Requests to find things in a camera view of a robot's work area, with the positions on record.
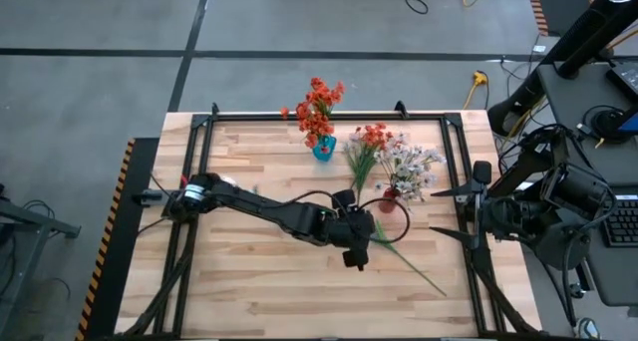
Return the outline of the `black laptop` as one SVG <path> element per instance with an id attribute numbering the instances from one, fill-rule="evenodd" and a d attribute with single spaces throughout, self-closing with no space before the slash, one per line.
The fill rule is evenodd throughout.
<path id="1" fill-rule="evenodd" d="M 638 104 L 638 63 L 620 63 L 605 76 L 632 103 Z"/>

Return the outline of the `black aluminium table frame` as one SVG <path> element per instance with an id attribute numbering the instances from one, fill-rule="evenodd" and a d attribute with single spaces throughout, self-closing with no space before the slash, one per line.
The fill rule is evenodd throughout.
<path id="1" fill-rule="evenodd" d="M 458 241 L 433 232 L 430 226 L 458 229 L 454 200 L 430 197 L 449 189 L 449 167 L 459 183 L 475 160 L 495 164 L 494 141 L 485 112 L 464 111 L 448 117 L 463 122 L 401 120 L 397 112 L 371 112 L 371 121 L 355 121 L 343 112 L 334 122 L 338 147 L 329 163 L 318 162 L 303 145 L 293 115 L 256 113 L 268 121 L 248 121 L 247 113 L 220 114 L 214 123 L 208 171 L 231 177 L 239 186 L 277 200 L 288 200 L 311 189 L 345 189 L 352 174 L 342 144 L 357 126 L 382 118 L 393 133 L 404 133 L 410 145 L 445 152 L 442 126 L 451 142 L 453 159 L 432 169 L 437 177 L 424 191 L 425 202 L 411 201 L 411 227 L 394 246 L 438 285 L 441 294 L 405 261 L 372 243 L 364 271 L 346 268 L 343 249 L 313 246 L 293 239 L 277 225 L 229 208 L 200 218 L 186 293 L 180 338 L 305 339 L 475 337 L 475 321 L 465 257 Z M 160 289 L 171 225 L 164 221 L 144 231 L 136 241 L 133 261 L 115 332 L 131 328 Z M 494 243 L 489 237 L 499 287 L 515 309 L 535 328 L 540 321 L 520 246 Z"/>

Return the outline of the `blue glass vase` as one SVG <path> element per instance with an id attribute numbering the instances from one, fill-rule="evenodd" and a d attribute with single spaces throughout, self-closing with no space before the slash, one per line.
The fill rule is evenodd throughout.
<path id="1" fill-rule="evenodd" d="M 314 157 L 320 162 L 329 162 L 336 147 L 336 138 L 333 136 L 323 136 L 318 139 L 316 146 L 312 149 Z"/>

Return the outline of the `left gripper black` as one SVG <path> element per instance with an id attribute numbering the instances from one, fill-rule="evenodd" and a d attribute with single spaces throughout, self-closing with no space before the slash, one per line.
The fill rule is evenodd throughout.
<path id="1" fill-rule="evenodd" d="M 357 203 L 355 192 L 344 189 L 331 194 L 335 211 L 327 221 L 327 242 L 344 248 L 344 265 L 363 271 L 369 262 L 368 246 L 376 232 L 374 217 Z"/>

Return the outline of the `black keyboard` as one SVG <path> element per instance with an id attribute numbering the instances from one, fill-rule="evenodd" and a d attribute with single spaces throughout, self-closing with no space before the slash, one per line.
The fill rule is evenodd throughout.
<path id="1" fill-rule="evenodd" d="M 617 208 L 601 224 L 603 241 L 611 248 L 638 248 L 638 194 L 617 199 Z"/>

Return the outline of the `orange-black striped floor strip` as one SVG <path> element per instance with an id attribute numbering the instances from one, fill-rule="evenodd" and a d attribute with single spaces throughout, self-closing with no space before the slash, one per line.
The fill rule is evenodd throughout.
<path id="1" fill-rule="evenodd" d="M 529 0 L 534 20 L 536 22 L 538 32 L 541 36 L 547 37 L 549 35 L 548 23 L 542 10 L 540 0 Z"/>

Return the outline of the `black tower fan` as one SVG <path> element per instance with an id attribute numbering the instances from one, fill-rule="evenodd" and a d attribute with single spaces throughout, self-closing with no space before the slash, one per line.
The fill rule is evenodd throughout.
<path id="1" fill-rule="evenodd" d="M 558 76 L 572 79 L 637 19 L 638 0 L 593 0 L 539 65 L 552 67 Z M 544 96 L 539 70 L 534 69 L 507 99 L 487 110 L 491 130 L 507 135 L 506 118 L 510 114 L 523 116 Z"/>

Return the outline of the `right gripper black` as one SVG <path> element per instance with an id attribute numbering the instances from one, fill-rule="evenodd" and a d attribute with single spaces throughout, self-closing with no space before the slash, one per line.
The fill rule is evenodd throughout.
<path id="1" fill-rule="evenodd" d="M 473 193 L 475 195 L 475 235 L 435 226 L 432 226 L 431 230 L 459 241 L 463 247 L 469 250 L 487 247 L 486 234 L 491 229 L 489 216 L 491 204 L 487 194 L 488 187 L 491 184 L 491 177 L 491 163 L 476 161 L 473 166 L 472 180 L 448 190 L 432 193 L 434 197 L 466 196 Z"/>

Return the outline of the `grey desk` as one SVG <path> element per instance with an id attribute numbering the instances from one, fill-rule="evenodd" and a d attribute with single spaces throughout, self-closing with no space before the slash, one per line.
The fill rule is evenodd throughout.
<path id="1" fill-rule="evenodd" d="M 591 118 L 604 106 L 628 110 L 631 102 L 607 78 L 606 64 L 582 67 L 574 79 L 563 79 L 552 65 L 542 65 L 538 75 L 556 121 L 575 129 L 583 118 Z M 594 168 L 614 187 L 638 187 L 638 137 L 624 144 L 582 141 L 584 154 Z"/>
<path id="2" fill-rule="evenodd" d="M 638 307 L 638 248 L 611 248 L 601 224 L 617 208 L 618 194 L 604 183 L 570 186 L 561 193 L 570 210 L 558 268 L 566 272 L 584 263 L 607 306 Z"/>

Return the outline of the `black mat with hazard stripes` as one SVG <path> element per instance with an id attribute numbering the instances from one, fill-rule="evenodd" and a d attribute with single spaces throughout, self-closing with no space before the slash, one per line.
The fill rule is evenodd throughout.
<path id="1" fill-rule="evenodd" d="M 115 333 L 143 208 L 134 201 L 151 181 L 159 140 L 128 141 L 98 245 L 74 341 Z"/>

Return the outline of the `red ribbed glass vase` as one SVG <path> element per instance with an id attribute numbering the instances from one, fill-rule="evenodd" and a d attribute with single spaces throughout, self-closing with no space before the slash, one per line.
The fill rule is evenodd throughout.
<path id="1" fill-rule="evenodd" d="M 378 209 L 382 213 L 392 213 L 397 206 L 397 198 L 399 197 L 399 191 L 389 186 L 385 189 L 382 195 L 382 200 L 378 204 Z"/>

